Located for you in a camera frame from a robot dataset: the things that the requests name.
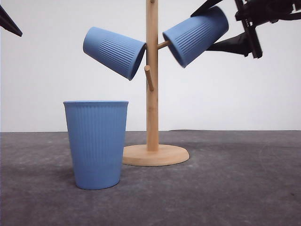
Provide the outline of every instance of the round wooden base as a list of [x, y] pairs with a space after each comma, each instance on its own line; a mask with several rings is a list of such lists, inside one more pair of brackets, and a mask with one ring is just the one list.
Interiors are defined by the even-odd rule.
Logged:
[[189, 159], [186, 149], [172, 145], [159, 145], [159, 151], [147, 151], [146, 145], [127, 146], [123, 149], [122, 163], [132, 166], [167, 166]]

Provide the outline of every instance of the cup rim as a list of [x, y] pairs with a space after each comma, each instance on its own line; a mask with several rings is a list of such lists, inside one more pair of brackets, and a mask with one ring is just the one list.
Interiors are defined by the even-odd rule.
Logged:
[[64, 105], [80, 105], [80, 104], [128, 104], [126, 100], [70, 100], [64, 101]]

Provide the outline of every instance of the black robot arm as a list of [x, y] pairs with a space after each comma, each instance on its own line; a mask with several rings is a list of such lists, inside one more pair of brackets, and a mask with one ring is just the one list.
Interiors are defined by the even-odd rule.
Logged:
[[[222, 0], [207, 0], [191, 16], [198, 16]], [[275, 23], [278, 20], [299, 20], [301, 12], [292, 13], [301, 9], [301, 0], [235, 0], [238, 8], [235, 18], [241, 21], [245, 32], [213, 44], [210, 51], [224, 51], [254, 58], [262, 57], [262, 50], [256, 33], [256, 26], [266, 22]]]

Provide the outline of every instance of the blue plastic cup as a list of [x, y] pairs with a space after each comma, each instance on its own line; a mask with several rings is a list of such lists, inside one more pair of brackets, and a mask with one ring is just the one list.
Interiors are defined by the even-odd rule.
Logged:
[[169, 49], [182, 67], [207, 50], [229, 29], [228, 20], [217, 6], [200, 16], [190, 17], [163, 32], [165, 40], [170, 40]]
[[127, 101], [64, 102], [76, 185], [102, 189], [120, 180]]
[[92, 27], [86, 34], [83, 50], [90, 57], [131, 81], [142, 61], [145, 42]]

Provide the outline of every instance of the gray carpet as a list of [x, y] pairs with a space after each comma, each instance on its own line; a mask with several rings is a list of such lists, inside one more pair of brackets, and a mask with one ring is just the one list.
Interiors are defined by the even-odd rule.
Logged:
[[[75, 186], [67, 133], [1, 134], [2, 226], [298, 226], [301, 131], [160, 133], [190, 159], [123, 165], [120, 183]], [[126, 145], [145, 143], [127, 132]]]

